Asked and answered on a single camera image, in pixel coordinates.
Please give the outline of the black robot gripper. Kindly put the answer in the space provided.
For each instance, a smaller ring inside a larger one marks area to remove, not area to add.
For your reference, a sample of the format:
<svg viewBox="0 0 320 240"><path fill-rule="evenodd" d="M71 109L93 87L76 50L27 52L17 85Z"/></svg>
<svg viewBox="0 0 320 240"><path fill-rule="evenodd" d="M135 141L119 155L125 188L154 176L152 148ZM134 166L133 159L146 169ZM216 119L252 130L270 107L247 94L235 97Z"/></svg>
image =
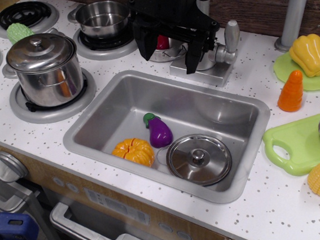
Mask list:
<svg viewBox="0 0 320 240"><path fill-rule="evenodd" d="M213 49L220 25L199 10L197 0L129 0L128 8L134 39L145 60L155 52L158 35L188 44L187 74L195 73L203 52Z"/></svg>

